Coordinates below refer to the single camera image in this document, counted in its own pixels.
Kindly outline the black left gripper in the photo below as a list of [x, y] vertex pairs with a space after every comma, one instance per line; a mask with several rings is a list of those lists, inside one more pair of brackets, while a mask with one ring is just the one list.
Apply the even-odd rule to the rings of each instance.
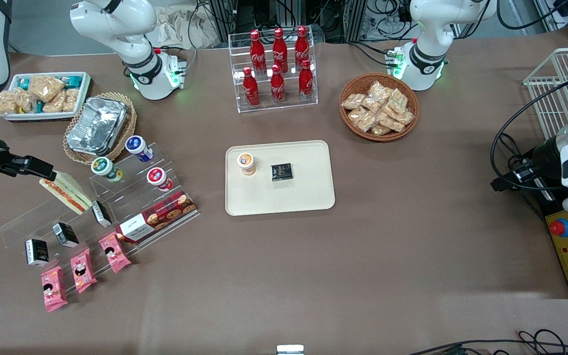
[[496, 192], [519, 191], [532, 188], [532, 180], [537, 188], [565, 189], [562, 186], [561, 154], [556, 137], [545, 140], [530, 150], [531, 163], [524, 163], [512, 169], [513, 176], [497, 177], [491, 181]]

